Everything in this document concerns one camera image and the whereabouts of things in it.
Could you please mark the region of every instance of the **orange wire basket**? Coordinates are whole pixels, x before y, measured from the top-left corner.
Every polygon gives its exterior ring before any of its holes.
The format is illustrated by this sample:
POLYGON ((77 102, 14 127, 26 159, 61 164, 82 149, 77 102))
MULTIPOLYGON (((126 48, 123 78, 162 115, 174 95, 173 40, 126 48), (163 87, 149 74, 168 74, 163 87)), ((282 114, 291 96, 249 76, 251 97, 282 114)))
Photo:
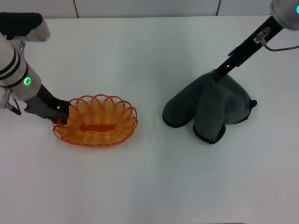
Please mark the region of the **orange wire basket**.
POLYGON ((67 124, 53 121, 53 131, 56 137, 73 145, 120 144, 134 133, 138 123, 136 109, 117 96, 82 96, 70 103, 67 124))

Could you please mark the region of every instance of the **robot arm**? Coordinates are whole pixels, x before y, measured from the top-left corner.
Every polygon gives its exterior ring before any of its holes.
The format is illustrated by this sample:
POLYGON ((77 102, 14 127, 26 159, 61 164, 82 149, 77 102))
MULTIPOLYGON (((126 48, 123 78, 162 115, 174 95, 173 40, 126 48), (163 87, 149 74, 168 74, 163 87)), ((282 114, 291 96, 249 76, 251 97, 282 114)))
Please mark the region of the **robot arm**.
MULTIPOLYGON (((283 28, 299 30, 299 0, 273 0, 271 12, 272 16, 229 54, 217 69, 220 76, 216 80, 243 64, 283 28)), ((11 95, 27 104, 26 112, 66 124, 69 102, 50 94, 23 55, 25 41, 46 41, 50 37, 43 17, 35 13, 1 13, 0 33, 0 87, 5 89, 0 108, 21 113, 9 104, 11 95)))
POLYGON ((0 107, 20 115, 8 102, 12 96, 27 104, 26 112, 66 124, 69 102, 50 94, 23 55, 25 41, 43 42, 50 37, 43 17, 35 13, 1 13, 0 33, 0 87, 5 89, 0 107))

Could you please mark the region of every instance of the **white tabletop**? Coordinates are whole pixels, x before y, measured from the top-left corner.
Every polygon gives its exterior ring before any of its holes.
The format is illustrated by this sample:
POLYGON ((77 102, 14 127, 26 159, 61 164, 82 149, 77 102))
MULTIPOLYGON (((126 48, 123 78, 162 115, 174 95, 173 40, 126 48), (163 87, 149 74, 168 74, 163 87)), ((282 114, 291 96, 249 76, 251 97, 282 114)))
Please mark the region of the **white tabletop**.
MULTIPOLYGON (((124 143, 86 148, 32 114, 0 112, 3 224, 299 222, 299 50, 261 49, 230 75, 258 101, 208 145, 173 129, 165 103, 217 68, 267 16, 51 19, 25 57, 57 98, 117 95, 138 111, 124 143)), ((269 46, 299 44, 284 30, 269 46)))

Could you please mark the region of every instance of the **dark gray cloth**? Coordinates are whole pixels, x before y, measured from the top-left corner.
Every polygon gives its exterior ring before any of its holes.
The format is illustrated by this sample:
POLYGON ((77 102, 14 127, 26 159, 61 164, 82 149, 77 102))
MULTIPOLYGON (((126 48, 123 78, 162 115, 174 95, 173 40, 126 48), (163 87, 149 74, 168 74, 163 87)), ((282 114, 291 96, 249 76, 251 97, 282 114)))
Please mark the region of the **dark gray cloth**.
POLYGON ((225 124, 248 119, 256 101, 229 75, 219 82, 215 70, 190 83, 165 105, 163 120, 182 127, 193 117, 193 130, 205 142, 214 144, 225 133, 225 124))

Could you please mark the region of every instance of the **cable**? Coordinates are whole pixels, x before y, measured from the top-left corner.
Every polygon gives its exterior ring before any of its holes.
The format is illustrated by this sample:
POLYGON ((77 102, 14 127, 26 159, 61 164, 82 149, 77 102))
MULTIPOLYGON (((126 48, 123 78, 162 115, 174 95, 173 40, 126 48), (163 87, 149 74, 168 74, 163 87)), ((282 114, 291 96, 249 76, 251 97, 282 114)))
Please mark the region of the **cable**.
POLYGON ((19 112, 21 112, 18 102, 15 100, 15 98, 13 98, 13 100, 14 100, 14 102, 15 102, 15 105, 17 106, 17 108, 18 108, 19 112))
POLYGON ((296 46, 296 47, 291 47, 291 48, 281 48, 281 49, 271 49, 267 46, 267 44, 263 44, 263 46, 269 50, 269 51, 272 51, 272 52, 278 52, 278 51, 284 51, 284 50, 293 50, 293 49, 298 49, 299 48, 299 45, 296 46))
POLYGON ((221 5, 221 1, 222 0, 219 0, 217 11, 216 11, 216 16, 218 16, 218 14, 219 14, 219 9, 220 9, 220 5, 221 5))
POLYGON ((73 3, 74 3, 74 6, 75 6, 75 10, 76 10, 77 18, 79 19, 79 14, 78 14, 78 10, 77 10, 77 6, 76 6, 76 2, 75 2, 75 0, 73 0, 73 3))

